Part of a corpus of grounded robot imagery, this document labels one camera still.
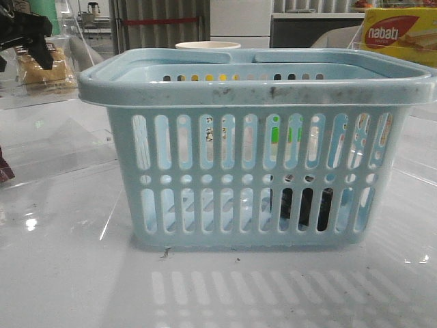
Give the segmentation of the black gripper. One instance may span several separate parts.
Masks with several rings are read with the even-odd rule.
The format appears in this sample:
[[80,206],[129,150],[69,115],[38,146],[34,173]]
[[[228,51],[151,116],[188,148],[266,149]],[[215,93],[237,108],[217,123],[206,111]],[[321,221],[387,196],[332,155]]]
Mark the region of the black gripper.
[[52,24],[45,16],[1,9],[1,51],[23,46],[43,70],[51,70],[53,57],[45,41],[51,33]]

